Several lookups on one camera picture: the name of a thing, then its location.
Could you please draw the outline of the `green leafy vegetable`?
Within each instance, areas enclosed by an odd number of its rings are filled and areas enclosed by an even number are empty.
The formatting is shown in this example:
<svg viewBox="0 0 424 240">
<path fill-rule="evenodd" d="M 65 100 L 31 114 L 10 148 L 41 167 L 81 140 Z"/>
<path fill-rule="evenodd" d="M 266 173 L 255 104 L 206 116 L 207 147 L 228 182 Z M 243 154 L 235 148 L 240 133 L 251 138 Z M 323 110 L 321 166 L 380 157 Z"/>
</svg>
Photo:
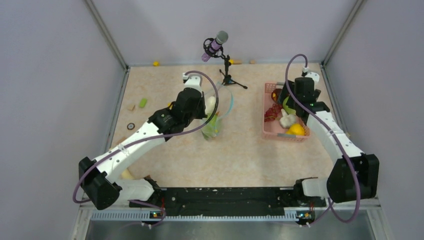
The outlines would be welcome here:
<svg viewBox="0 0 424 240">
<path fill-rule="evenodd" d="M 285 110 L 285 112 L 286 112 L 287 114 L 296 116 L 296 110 L 295 110 L 295 109 L 293 109 L 293 108 L 291 108 L 291 107 L 289 107 L 289 105 L 288 105 L 289 98 L 290 98 L 290 97 L 289 97 L 289 96 L 287 96 L 287 97 L 283 100 L 283 102 L 282 102 L 283 109 Z"/>
</svg>

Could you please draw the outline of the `green cabbage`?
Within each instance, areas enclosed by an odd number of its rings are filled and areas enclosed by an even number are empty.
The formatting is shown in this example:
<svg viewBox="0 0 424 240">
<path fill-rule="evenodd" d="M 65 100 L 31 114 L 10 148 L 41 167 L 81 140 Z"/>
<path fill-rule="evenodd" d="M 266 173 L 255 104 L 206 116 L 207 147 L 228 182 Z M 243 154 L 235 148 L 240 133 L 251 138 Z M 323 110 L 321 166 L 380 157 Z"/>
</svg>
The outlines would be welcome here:
<svg viewBox="0 0 424 240">
<path fill-rule="evenodd" d="M 212 120 L 201 129 L 202 136 L 205 140 L 217 137 L 222 128 L 222 120 L 219 113 L 216 113 Z"/>
</svg>

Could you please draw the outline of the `clear zip bag blue zipper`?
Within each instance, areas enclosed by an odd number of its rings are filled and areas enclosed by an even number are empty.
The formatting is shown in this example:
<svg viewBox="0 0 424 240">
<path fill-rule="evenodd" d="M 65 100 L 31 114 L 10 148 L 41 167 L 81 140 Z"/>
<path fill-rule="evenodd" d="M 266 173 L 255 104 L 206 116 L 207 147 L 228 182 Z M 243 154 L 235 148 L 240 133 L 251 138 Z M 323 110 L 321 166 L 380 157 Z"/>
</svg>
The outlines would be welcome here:
<svg viewBox="0 0 424 240">
<path fill-rule="evenodd" d="M 218 91 L 218 108 L 215 111 L 216 113 L 219 113 L 220 119 L 221 119 L 221 131 L 223 130 L 223 120 L 224 118 L 231 112 L 231 110 L 233 109 L 234 106 L 234 96 L 231 92 L 231 90 L 227 87 L 222 85 L 220 82 L 217 82 L 215 84 L 217 91 Z M 215 96 L 215 91 L 214 89 L 210 89 L 205 93 L 205 101 L 208 99 L 208 97 L 210 96 Z M 209 119 L 209 117 L 203 118 L 201 120 L 201 124 L 203 124 L 204 122 L 206 122 Z"/>
</svg>

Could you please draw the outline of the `pink plastic perforated basket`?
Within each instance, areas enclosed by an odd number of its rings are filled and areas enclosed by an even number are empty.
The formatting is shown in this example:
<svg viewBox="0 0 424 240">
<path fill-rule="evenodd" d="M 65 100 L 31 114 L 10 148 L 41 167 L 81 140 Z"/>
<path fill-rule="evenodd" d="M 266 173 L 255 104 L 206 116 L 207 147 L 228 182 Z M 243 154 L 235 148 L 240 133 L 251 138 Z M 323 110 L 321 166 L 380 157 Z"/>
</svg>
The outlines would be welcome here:
<svg viewBox="0 0 424 240">
<path fill-rule="evenodd" d="M 275 89 L 282 89 L 284 86 L 283 82 L 266 82 L 263 87 L 263 104 L 262 114 L 265 115 L 266 111 L 273 106 L 275 103 L 272 100 L 272 92 Z M 300 124 L 304 130 L 304 135 L 286 134 L 288 128 L 282 128 L 279 119 L 282 117 L 280 111 L 277 113 L 277 120 L 274 121 L 262 121 L 262 138 L 267 140 L 278 140 L 278 141 L 289 141 L 289 142 L 304 142 L 310 137 L 309 128 L 302 122 L 300 118 L 296 119 L 296 122 Z"/>
</svg>

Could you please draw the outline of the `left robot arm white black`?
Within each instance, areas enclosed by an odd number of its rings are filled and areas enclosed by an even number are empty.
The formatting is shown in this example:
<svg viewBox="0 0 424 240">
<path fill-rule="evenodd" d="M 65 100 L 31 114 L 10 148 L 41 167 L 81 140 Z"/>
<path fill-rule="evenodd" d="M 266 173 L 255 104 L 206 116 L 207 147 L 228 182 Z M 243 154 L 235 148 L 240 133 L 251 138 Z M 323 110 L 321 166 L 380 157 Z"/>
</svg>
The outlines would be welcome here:
<svg viewBox="0 0 424 240">
<path fill-rule="evenodd" d="M 85 157 L 78 163 L 79 180 L 88 202 L 97 210 L 112 206 L 119 198 L 122 187 L 117 184 L 119 175 L 151 149 L 170 138 L 188 134 L 186 131 L 194 119 L 205 118 L 205 96 L 202 88 L 185 87 L 171 106 L 154 112 L 152 116 L 122 146 L 98 156 Z"/>
</svg>

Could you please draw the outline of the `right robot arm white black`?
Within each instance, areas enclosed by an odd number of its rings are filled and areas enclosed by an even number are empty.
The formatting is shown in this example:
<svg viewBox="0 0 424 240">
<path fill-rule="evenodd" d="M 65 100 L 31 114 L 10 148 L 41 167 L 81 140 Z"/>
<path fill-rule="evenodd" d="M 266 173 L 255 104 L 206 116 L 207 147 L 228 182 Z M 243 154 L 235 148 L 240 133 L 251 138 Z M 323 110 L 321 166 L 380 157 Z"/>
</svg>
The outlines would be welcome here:
<svg viewBox="0 0 424 240">
<path fill-rule="evenodd" d="M 295 182 L 294 202 L 307 206 L 314 197 L 330 198 L 335 203 L 374 198 L 379 159 L 374 154 L 364 153 L 351 142 L 336 123 L 330 108 L 318 101 L 320 93 L 311 77 L 288 80 L 282 88 L 282 94 L 288 95 L 287 105 L 315 134 L 333 162 L 328 177 L 309 177 Z"/>
</svg>

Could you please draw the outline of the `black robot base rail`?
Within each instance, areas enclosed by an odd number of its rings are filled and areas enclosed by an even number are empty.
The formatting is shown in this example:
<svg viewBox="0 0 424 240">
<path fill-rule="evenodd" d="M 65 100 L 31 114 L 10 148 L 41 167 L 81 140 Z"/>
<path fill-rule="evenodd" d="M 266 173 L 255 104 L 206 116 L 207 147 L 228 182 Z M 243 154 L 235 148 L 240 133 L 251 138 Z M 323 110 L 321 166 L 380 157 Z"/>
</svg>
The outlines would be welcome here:
<svg viewBox="0 0 424 240">
<path fill-rule="evenodd" d="M 273 217 L 289 208 L 326 207 L 321 197 L 298 196 L 291 187 L 158 188 L 146 201 L 168 217 Z"/>
</svg>

